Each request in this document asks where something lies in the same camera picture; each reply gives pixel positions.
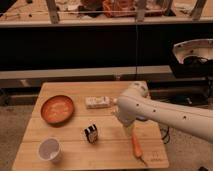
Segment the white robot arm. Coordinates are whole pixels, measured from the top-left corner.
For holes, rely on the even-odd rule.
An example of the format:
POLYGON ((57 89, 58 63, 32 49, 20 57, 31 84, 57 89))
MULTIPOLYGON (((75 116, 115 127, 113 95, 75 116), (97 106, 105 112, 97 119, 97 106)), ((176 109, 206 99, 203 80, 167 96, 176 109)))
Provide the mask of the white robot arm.
POLYGON ((115 116, 124 127, 141 116, 213 143, 213 110, 155 101, 147 95, 148 88, 135 81, 118 96, 115 116))

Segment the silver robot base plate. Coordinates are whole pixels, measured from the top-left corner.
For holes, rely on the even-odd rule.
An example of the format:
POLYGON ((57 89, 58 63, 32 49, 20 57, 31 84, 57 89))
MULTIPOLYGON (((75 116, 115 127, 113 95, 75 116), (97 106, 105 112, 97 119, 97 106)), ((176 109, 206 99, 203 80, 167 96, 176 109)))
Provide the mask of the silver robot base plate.
POLYGON ((179 64, 190 56, 213 60, 213 39, 193 39, 177 43, 172 50, 179 64))

